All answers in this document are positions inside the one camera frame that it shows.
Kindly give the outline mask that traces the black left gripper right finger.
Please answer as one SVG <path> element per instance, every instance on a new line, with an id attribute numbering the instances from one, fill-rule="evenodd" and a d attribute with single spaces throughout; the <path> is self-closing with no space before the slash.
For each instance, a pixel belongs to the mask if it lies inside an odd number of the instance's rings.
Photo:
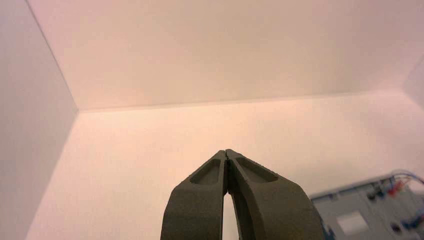
<path id="1" fill-rule="evenodd" d="M 226 156 L 239 239 L 325 239 L 320 215 L 297 183 L 232 149 Z"/>

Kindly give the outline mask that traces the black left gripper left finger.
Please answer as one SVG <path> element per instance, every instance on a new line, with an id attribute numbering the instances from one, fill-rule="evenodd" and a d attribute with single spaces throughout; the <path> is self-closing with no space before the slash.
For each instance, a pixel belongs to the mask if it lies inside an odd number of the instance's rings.
<path id="1" fill-rule="evenodd" d="M 228 166 L 219 150 L 178 184 L 166 205 L 162 240 L 220 240 L 223 234 L 224 196 L 228 192 Z"/>

